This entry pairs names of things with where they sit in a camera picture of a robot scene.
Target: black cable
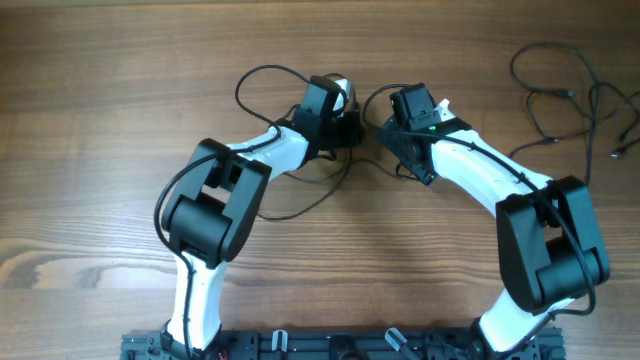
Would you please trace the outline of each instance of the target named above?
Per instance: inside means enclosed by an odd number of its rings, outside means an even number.
[[[273,128],[276,129],[276,135],[274,137],[272,137],[269,140],[263,141],[261,143],[249,146],[247,148],[244,149],[235,149],[235,150],[231,150],[230,154],[239,154],[239,153],[245,153],[245,152],[253,152],[257,149],[260,149],[264,146],[267,146],[269,144],[272,144],[273,142],[277,141],[281,136],[282,136],[282,131],[280,130],[280,127],[278,126],[278,124],[276,124],[275,121],[249,109],[248,107],[246,107],[242,101],[240,101],[240,86],[242,85],[242,83],[247,79],[247,77],[257,71],[263,70],[263,69],[279,69],[279,70],[283,70],[286,71],[290,74],[293,74],[295,76],[297,76],[298,78],[300,78],[302,81],[309,83],[309,80],[307,78],[305,78],[303,75],[301,75],[300,73],[296,72],[295,70],[289,69],[287,67],[281,66],[281,65],[263,65],[263,66],[258,66],[254,69],[249,70],[246,74],[244,74],[240,80],[238,81],[238,84],[236,85],[236,90],[235,90],[235,100],[236,103],[238,104],[238,106],[240,106],[240,108],[242,108],[242,110],[246,111],[247,113],[257,117],[258,119],[266,122],[267,124],[269,124],[270,126],[272,126]],[[299,105],[294,105],[292,106],[289,111],[287,112],[287,114],[285,115],[285,117],[288,117],[293,110],[295,110],[297,107],[299,107]],[[184,299],[184,310],[183,310],[183,317],[182,317],[182,331],[183,331],[183,336],[184,336],[184,347],[185,347],[185,355],[187,356],[187,359],[191,359],[191,344],[190,344],[190,340],[189,340],[189,305],[191,302],[191,289],[193,287],[193,266],[191,265],[191,263],[187,260],[187,258],[182,255],[182,253],[180,253],[180,251],[178,251],[177,249],[173,249],[169,243],[169,240],[167,240],[167,238],[164,236],[164,233],[162,232],[162,225],[160,224],[160,211],[162,210],[162,204],[164,203],[165,199],[167,198],[169,191],[171,191],[171,189],[178,183],[178,181],[180,181],[180,179],[185,176],[187,173],[189,173],[191,170],[195,169],[196,167],[208,162],[208,161],[212,161],[215,160],[217,158],[217,154],[212,154],[212,155],[208,155],[205,157],[202,157],[194,162],[192,162],[191,164],[187,165],[186,167],[184,167],[182,170],[180,170],[173,178],[171,178],[171,180],[169,180],[169,182],[167,183],[167,185],[164,187],[164,189],[162,190],[162,192],[160,193],[160,196],[158,197],[158,202],[156,203],[156,207],[154,209],[153,212],[153,223],[154,223],[154,227],[156,230],[156,234],[158,235],[158,238],[160,239],[160,241],[167,247],[167,249],[169,249],[169,251],[171,251],[173,254],[175,254],[186,266],[187,268],[187,288],[186,288],[186,293],[185,293],[185,299]]]
[[[580,61],[583,63],[583,65],[585,66],[585,68],[587,69],[587,72],[589,73],[589,77],[591,78],[592,81],[592,85],[589,88],[588,91],[588,98],[589,98],[589,111],[585,111],[573,98],[573,91],[570,89],[561,89],[561,88],[543,88],[543,87],[537,87],[537,86],[533,86],[531,84],[528,84],[526,82],[524,82],[522,79],[520,79],[518,77],[518,75],[515,72],[515,62],[517,60],[517,58],[519,56],[521,56],[522,54],[524,54],[525,52],[533,49],[533,48],[551,48],[551,49],[559,49],[559,50],[563,50],[563,51],[568,51],[571,54],[577,56]],[[538,145],[551,145],[551,144],[555,144],[560,140],[567,140],[567,139],[571,139],[571,138],[575,138],[575,137],[579,137],[579,136],[583,136],[585,134],[588,135],[588,142],[587,142],[587,153],[586,153],[586,162],[587,162],[587,167],[586,167],[586,174],[585,174],[585,183],[589,184],[589,181],[591,179],[591,169],[592,169],[592,152],[593,152],[593,137],[594,137],[594,132],[595,132],[595,128],[596,125],[598,125],[599,123],[603,122],[604,120],[607,120],[611,117],[613,117],[621,108],[623,108],[624,106],[629,106],[631,107],[634,112],[635,112],[635,120],[633,123],[631,123],[618,137],[618,141],[622,144],[624,143],[624,141],[626,140],[627,135],[629,134],[629,132],[635,128],[638,123],[640,123],[640,110],[638,109],[638,107],[636,107],[633,102],[631,101],[631,99],[635,96],[638,96],[640,94],[640,91],[636,91],[634,92],[632,95],[630,96],[625,96],[622,91],[620,91],[616,86],[614,86],[611,83],[608,82],[601,82],[598,81],[595,72],[593,71],[593,68],[591,67],[591,64],[589,63],[589,61],[587,60],[587,58],[580,52],[579,49],[577,49],[576,47],[567,45],[567,44],[562,44],[562,43],[555,43],[555,42],[542,42],[542,43],[534,43],[534,44],[530,44],[527,45],[523,48],[521,48],[520,50],[518,50],[514,56],[511,58],[511,62],[509,65],[510,68],[510,73],[511,76],[513,77],[513,79],[520,84],[522,87],[524,87],[526,90],[529,91],[529,94],[527,95],[526,101],[525,101],[525,107],[526,107],[526,112],[527,115],[529,116],[529,118],[531,119],[534,127],[536,128],[536,131],[540,134],[540,136],[542,137],[541,140],[536,140],[527,144],[523,144],[518,146],[517,148],[515,148],[513,151],[511,151],[511,153],[509,154],[510,158],[513,158],[516,153],[518,153],[519,151],[529,148],[529,147],[533,147],[533,146],[538,146]],[[601,88],[608,88],[610,90],[612,90],[614,93],[616,93],[616,95],[618,95],[622,101],[620,102],[620,104],[611,112],[609,112],[607,115],[598,118],[597,117],[597,112],[598,112],[598,107],[599,107],[599,102],[600,102],[600,89]],[[576,111],[578,112],[578,114],[580,114],[581,117],[587,118],[589,119],[590,123],[589,123],[589,127],[586,130],[578,130],[578,131],[574,131],[574,132],[570,132],[568,134],[564,134],[564,135],[560,135],[560,136],[551,136],[547,133],[545,133],[542,128],[540,127],[538,121],[536,120],[534,114],[533,114],[533,110],[532,110],[532,105],[531,105],[531,101],[532,101],[532,97],[533,95],[548,95],[548,96],[553,96],[556,98],[560,98],[560,99],[566,99],[569,100],[569,102],[571,103],[571,105],[576,109]],[[612,157],[620,157],[622,156],[622,154],[624,154],[626,152],[627,149],[629,149],[630,147],[636,145],[640,143],[640,138],[638,138],[637,140],[633,140],[630,141],[629,143],[627,143],[626,145],[621,145],[620,147],[618,147],[617,149],[614,150],[614,152],[611,154]]]
[[[349,160],[347,160],[347,165],[344,169],[344,172],[342,173],[342,177],[336,182],[336,184],[333,186],[333,188],[331,188],[331,190],[329,190],[329,192],[327,192],[326,194],[324,194],[320,199],[316,200],[313,204],[307,206],[306,208],[298,211],[295,214],[291,214],[291,215],[286,215],[286,216],[265,216],[262,215],[260,213],[258,213],[258,217],[264,220],[269,220],[269,221],[282,221],[282,220],[291,220],[294,218],[297,218],[298,216],[308,212],[309,210],[313,209],[314,207],[318,206],[320,203],[322,203],[323,201],[325,201],[326,199],[328,199],[331,195],[333,195],[338,188],[340,187],[340,184],[342,184],[342,182],[344,181],[344,179],[346,179],[347,175],[349,174],[349,169],[351,168],[351,161],[353,159],[353,149],[349,148]]]
[[[588,138],[587,138],[587,154],[586,154],[586,173],[584,176],[584,183],[589,185],[589,182],[591,181],[591,164],[592,164],[592,157],[593,157],[593,138],[595,135],[595,130],[596,130],[596,122],[597,122],[597,114],[598,114],[598,107],[600,104],[600,87],[596,86],[595,87],[595,99],[592,100],[590,97],[590,109],[589,109],[589,113],[587,113],[586,111],[584,111],[580,105],[575,102],[575,100],[573,99],[573,91],[570,89],[562,89],[562,88],[545,88],[545,87],[538,87],[538,86],[533,86],[530,85],[526,82],[524,82],[522,79],[520,79],[518,77],[518,75],[515,72],[515,62],[518,59],[518,57],[520,57],[522,54],[524,54],[525,52],[533,49],[533,48],[551,48],[551,49],[559,49],[559,50],[563,50],[563,51],[568,51],[572,54],[574,54],[575,56],[577,56],[580,61],[582,62],[582,64],[585,66],[585,68],[587,69],[587,72],[589,73],[589,77],[591,78],[591,81],[593,84],[598,84],[598,78],[595,74],[595,72],[593,71],[593,68],[591,67],[591,64],[589,63],[589,60],[587,60],[587,58],[582,54],[582,52],[580,52],[580,50],[574,46],[571,45],[567,45],[567,44],[563,44],[563,43],[557,43],[557,42],[538,42],[538,43],[533,43],[533,44],[529,44],[527,46],[524,46],[523,48],[521,48],[520,50],[516,51],[516,53],[513,55],[513,57],[511,58],[511,62],[509,64],[509,71],[511,73],[511,77],[513,77],[513,79],[520,84],[520,86],[522,86],[523,88],[527,89],[530,91],[529,95],[527,96],[527,112],[529,113],[529,116],[532,117],[533,116],[533,112],[531,110],[531,106],[530,106],[530,99],[531,96],[533,94],[545,94],[545,95],[549,95],[549,96],[553,96],[553,97],[557,97],[557,98],[561,98],[561,99],[568,99],[571,104],[576,108],[576,110],[584,117],[589,118],[590,120],[590,124],[589,124],[589,131],[587,131],[588,134]],[[543,136],[543,138],[547,138],[549,136],[546,136],[544,134],[544,132],[542,131],[542,129],[540,128],[540,126],[538,125],[537,121],[535,120],[535,117],[531,118],[534,125],[536,126],[536,130],[538,130],[538,133],[540,133],[541,136]],[[553,144],[556,143],[556,141],[550,142],[544,142],[544,144]],[[522,148],[526,148],[529,146],[534,146],[533,143],[529,143],[526,144],[526,146],[521,147]]]
[[[418,177],[417,177],[417,176],[415,176],[415,175],[414,175],[414,176],[409,176],[409,175],[400,174],[400,169],[402,169],[403,167],[404,167],[405,169],[407,169],[407,167],[406,167],[406,166],[404,166],[404,164],[403,164],[403,163],[400,163],[400,162],[399,162],[399,163],[398,163],[398,165],[396,165],[396,176],[397,176],[398,178],[400,178],[400,179],[407,179],[407,180],[414,180],[414,181],[420,181],[420,179],[418,179]]]
[[[529,179],[527,179],[527,177],[523,173],[519,173],[517,170],[515,170],[513,167],[511,167],[509,164],[507,164],[504,160],[502,160],[498,156],[494,155],[490,151],[487,151],[487,150],[477,146],[475,143],[469,143],[469,142],[466,142],[466,141],[463,141],[463,140],[460,140],[460,139],[457,139],[457,138],[454,138],[454,137],[436,135],[436,134],[430,134],[430,133],[411,133],[411,132],[404,132],[404,131],[387,130],[387,129],[381,128],[379,126],[376,126],[376,125],[370,123],[367,120],[367,118],[366,118],[367,108],[368,108],[369,104],[371,103],[371,101],[373,100],[373,98],[375,96],[377,96],[378,94],[380,94],[381,92],[385,91],[385,90],[398,88],[398,87],[404,87],[404,85],[393,84],[393,85],[383,86],[382,88],[376,90],[373,94],[371,94],[371,96],[367,99],[367,101],[365,102],[364,107],[362,109],[362,121],[366,125],[376,129],[377,131],[384,131],[384,132],[386,132],[388,134],[392,134],[392,135],[396,135],[396,136],[427,137],[427,138],[431,138],[431,139],[449,141],[449,142],[452,142],[452,143],[455,143],[455,144],[466,146],[469,149],[477,151],[480,154],[488,157],[489,159],[491,159],[492,161],[494,161],[495,163],[497,163],[498,165],[503,167],[505,170],[507,170],[509,173],[511,173],[513,176],[515,176],[518,179],[518,181],[522,182],[523,184],[525,184],[527,187],[529,187],[531,189],[531,191],[538,198],[538,200],[541,202],[541,204],[547,210],[549,210],[551,216],[553,216],[553,218],[558,221],[558,224],[560,224],[560,226],[562,227],[562,230],[563,230],[565,236],[567,236],[567,238],[569,240],[569,244],[571,245],[571,248],[572,248],[572,250],[574,251],[574,253],[576,255],[576,258],[578,260],[578,264],[580,265],[580,269],[582,271],[582,275],[583,275],[583,278],[584,278],[584,281],[585,281],[585,286],[587,288],[587,293],[588,293],[588,297],[589,297],[589,304],[588,304],[587,308],[582,309],[582,310],[557,309],[557,310],[553,310],[553,311],[548,312],[547,316],[545,317],[545,319],[543,319],[542,324],[540,324],[538,327],[533,329],[530,334],[525,336],[518,344],[516,344],[517,348],[519,348],[519,346],[522,346],[524,343],[529,341],[529,339],[531,337],[533,337],[537,333],[537,331],[539,331],[539,329],[542,328],[542,326],[544,326],[546,323],[548,323],[556,315],[568,314],[568,315],[586,316],[586,315],[591,314],[591,312],[593,312],[593,309],[596,306],[595,287],[593,285],[593,281],[591,279],[591,275],[589,273],[589,269],[587,268],[587,264],[586,264],[586,262],[584,260],[584,255],[582,254],[582,251],[580,249],[580,245],[579,245],[579,243],[577,241],[577,238],[576,238],[573,230],[571,229],[571,227],[566,223],[566,221],[564,221],[564,218],[562,217],[562,215],[560,214],[558,209],[553,204],[551,204],[551,202],[549,202],[549,200],[547,200],[547,198],[540,191],[540,189],[538,189]]]
[[[411,176],[407,176],[407,175],[402,175],[402,174],[394,174],[391,171],[385,169],[382,165],[378,164],[377,162],[370,160],[370,159],[365,159],[365,158],[360,158],[360,159],[355,159],[351,162],[351,166],[359,164],[359,163],[364,163],[364,164],[369,164],[371,166],[376,167],[378,170],[382,171],[383,174],[392,177],[394,179],[407,179],[407,180],[415,180],[418,181],[417,178],[413,178]],[[340,169],[336,170],[335,172],[332,172],[331,174],[322,177],[322,178],[315,178],[315,179],[307,179],[307,178],[301,178],[298,176],[295,176],[291,173],[284,173],[285,176],[288,176],[294,180],[300,181],[300,182],[304,182],[307,184],[319,184],[322,182],[325,182],[331,178],[336,177],[337,175],[341,174],[344,169],[346,168],[346,165],[342,166]]]

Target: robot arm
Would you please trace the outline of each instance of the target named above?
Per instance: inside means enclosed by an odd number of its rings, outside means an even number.
[[[293,171],[321,150],[354,146],[361,140],[357,113],[345,112],[350,84],[313,76],[293,120],[279,121],[280,137],[253,152],[236,153],[277,136],[267,132],[248,142],[223,145],[211,139],[196,148],[190,163],[218,155],[187,173],[176,185],[162,215],[169,242],[193,268],[188,318],[189,344],[205,350],[220,330],[222,283],[228,264],[244,245],[268,181]],[[231,195],[224,203],[202,191],[221,188]],[[184,355],[184,309],[187,267],[177,256],[175,307],[162,335],[162,347],[178,358]]]
[[[485,143],[477,132],[449,111],[445,99],[434,106],[424,86],[390,96],[394,116],[378,134],[416,177],[428,185],[436,176],[462,187],[496,217],[500,272],[505,283],[493,307],[476,327],[489,353],[505,354],[543,325],[549,312],[584,295],[586,285],[565,234],[545,241],[543,228],[559,225],[531,194],[532,189],[496,161],[468,146],[447,140],[393,136],[392,132],[443,135],[475,144],[523,174],[571,224],[594,285],[609,277],[609,262],[588,190],[568,177],[553,181],[528,170]]]

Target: metal base plate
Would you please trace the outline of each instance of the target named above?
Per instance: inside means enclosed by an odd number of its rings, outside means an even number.
[[[420,359],[467,360],[458,350],[469,341],[468,328],[445,328],[427,331],[402,331],[409,347]],[[384,338],[384,332],[289,333],[286,352],[272,351],[272,333],[257,331],[222,331],[217,346],[200,359],[205,360],[331,360],[329,342],[337,335],[351,336],[358,350],[369,360],[406,360]],[[543,329],[529,345],[512,354],[511,360],[562,360],[566,358],[560,329]],[[160,332],[122,337],[120,360],[184,360],[173,357],[160,347]]]

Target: black mounting bracket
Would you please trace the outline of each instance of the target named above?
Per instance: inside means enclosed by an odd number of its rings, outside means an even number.
[[[189,163],[218,155],[185,174],[176,184],[162,214],[162,228],[169,231],[169,243],[214,269],[231,261],[247,241],[258,213],[271,168],[249,161],[214,140],[202,140]],[[203,186],[231,193],[224,203],[203,192]]]
[[[470,130],[471,126],[458,118],[442,121],[435,101],[423,83],[406,87],[389,98],[394,115],[383,125],[388,131],[379,131],[376,138],[423,184],[429,185],[438,175],[431,156],[431,145],[438,139],[392,132],[445,136],[458,130]]]
[[[274,337],[279,341],[274,346]],[[402,331],[409,352],[421,360],[488,360],[499,359],[483,348],[469,348],[474,334],[470,328]],[[160,346],[160,332],[147,335],[125,335],[120,347],[120,360],[182,360]],[[396,351],[384,332],[317,332],[275,333],[257,331],[222,331],[210,349],[198,355],[202,360],[407,360]],[[522,349],[506,359],[563,360],[566,358],[560,329],[542,329]]]
[[[347,93],[338,84],[323,76],[312,76],[300,107],[293,119],[281,119],[278,125],[300,133],[309,143],[301,166],[315,158],[320,151],[349,148],[360,145],[364,138],[364,126],[360,122],[360,109],[354,102],[349,111],[338,114],[334,105],[343,95],[346,106]]]
[[[556,204],[576,235],[593,285],[609,279],[610,267],[588,188],[569,176],[541,190]],[[582,270],[566,234],[545,241],[544,227],[559,227],[537,196],[511,195],[496,204],[500,275],[524,311],[539,314],[552,304],[587,291]]]

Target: wood grain surface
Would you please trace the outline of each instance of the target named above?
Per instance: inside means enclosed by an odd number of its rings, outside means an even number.
[[[259,2],[0,11],[0,359],[114,359],[120,336],[158,329],[173,308],[175,263],[154,236],[168,179],[205,137],[231,143],[265,125],[233,101],[237,80],[276,63],[351,78],[360,99],[423,81],[436,99],[507,152],[536,139],[508,62],[521,46],[565,41],[602,80],[640,88],[640,9],[629,1]],[[588,87],[574,59],[531,54],[523,76]],[[277,117],[302,98],[294,77],[265,71],[242,90]],[[618,99],[607,92],[607,107]],[[540,99],[542,125],[586,126]],[[380,123],[384,96],[371,109]],[[612,266],[587,318],[558,318],[571,359],[640,351],[640,148],[609,157],[629,110],[595,140],[591,194]],[[532,170],[582,176],[583,140],[531,149]],[[393,169],[373,139],[356,157]],[[338,164],[298,173],[322,176]],[[332,183],[278,178],[266,214],[301,209]],[[494,220],[460,188],[424,187],[354,166],[310,213],[257,220],[222,298],[226,329],[467,325],[502,288]]]

